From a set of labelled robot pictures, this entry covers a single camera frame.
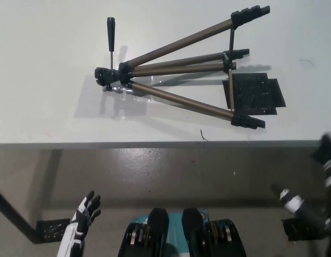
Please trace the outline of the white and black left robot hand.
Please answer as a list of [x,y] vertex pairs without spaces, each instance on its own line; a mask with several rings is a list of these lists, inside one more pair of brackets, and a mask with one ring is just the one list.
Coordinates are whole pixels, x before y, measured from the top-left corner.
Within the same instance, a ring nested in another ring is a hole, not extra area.
[[81,257],[89,227],[101,214],[101,196],[90,191],[78,205],[63,234],[57,257]]

